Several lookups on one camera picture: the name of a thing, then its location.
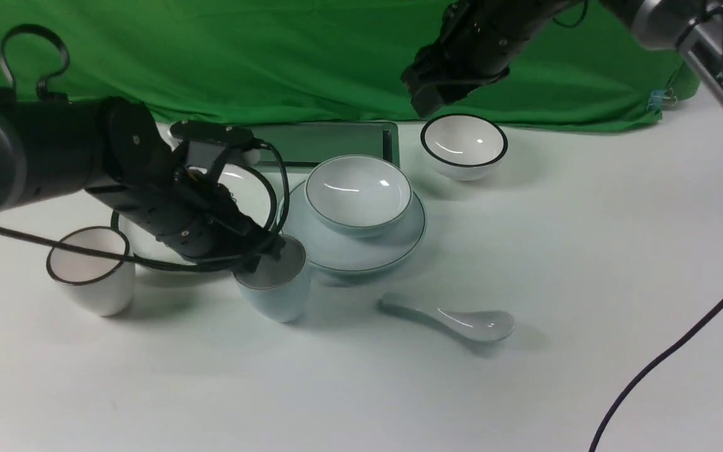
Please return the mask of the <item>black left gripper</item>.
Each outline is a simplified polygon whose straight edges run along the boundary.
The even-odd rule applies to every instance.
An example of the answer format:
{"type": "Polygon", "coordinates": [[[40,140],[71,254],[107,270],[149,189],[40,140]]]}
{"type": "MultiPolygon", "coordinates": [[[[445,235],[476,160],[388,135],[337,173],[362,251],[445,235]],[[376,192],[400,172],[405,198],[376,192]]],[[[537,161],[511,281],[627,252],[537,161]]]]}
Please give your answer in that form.
{"type": "Polygon", "coordinates": [[[110,183],[89,194],[181,256],[183,270],[254,271],[263,256],[279,259],[283,220],[263,226],[239,209],[218,182],[224,166],[244,163],[252,151],[278,150],[249,129],[233,127],[218,138],[221,147],[209,169],[186,167],[191,143],[172,151],[147,121],[109,121],[103,157],[110,183]]]}

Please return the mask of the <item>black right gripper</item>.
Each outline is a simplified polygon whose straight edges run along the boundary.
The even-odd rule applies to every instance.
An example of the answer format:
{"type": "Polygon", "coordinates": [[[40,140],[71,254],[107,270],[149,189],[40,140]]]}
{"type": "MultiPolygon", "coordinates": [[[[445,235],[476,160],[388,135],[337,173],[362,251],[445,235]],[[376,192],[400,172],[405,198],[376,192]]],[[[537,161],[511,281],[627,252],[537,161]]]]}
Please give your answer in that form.
{"type": "Polygon", "coordinates": [[[510,63],[562,9],[562,1],[451,3],[439,36],[402,72],[414,112],[430,117],[507,77],[510,63]]]}

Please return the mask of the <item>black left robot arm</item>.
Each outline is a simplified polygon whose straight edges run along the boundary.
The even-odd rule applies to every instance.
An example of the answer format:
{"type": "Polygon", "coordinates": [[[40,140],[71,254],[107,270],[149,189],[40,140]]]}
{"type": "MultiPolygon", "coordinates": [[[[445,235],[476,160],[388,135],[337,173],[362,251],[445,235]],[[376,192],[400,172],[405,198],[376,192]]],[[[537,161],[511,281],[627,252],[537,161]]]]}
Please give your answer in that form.
{"type": "Polygon", "coordinates": [[[120,97],[0,105],[0,212],[85,191],[184,260],[253,270],[278,257],[279,229],[238,208],[218,175],[190,171],[149,109],[120,97]]]}

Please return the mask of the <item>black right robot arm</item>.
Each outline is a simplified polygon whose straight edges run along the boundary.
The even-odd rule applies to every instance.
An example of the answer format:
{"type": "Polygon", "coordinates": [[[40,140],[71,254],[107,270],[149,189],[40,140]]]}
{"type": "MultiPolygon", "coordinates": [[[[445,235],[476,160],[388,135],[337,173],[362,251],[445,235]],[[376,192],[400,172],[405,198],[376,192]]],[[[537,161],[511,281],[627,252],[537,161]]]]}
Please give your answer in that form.
{"type": "MultiPolygon", "coordinates": [[[[510,63],[571,1],[457,1],[402,72],[419,117],[507,77],[510,63]]],[[[723,1],[604,1],[649,50],[676,51],[723,103],[723,1]]]]}

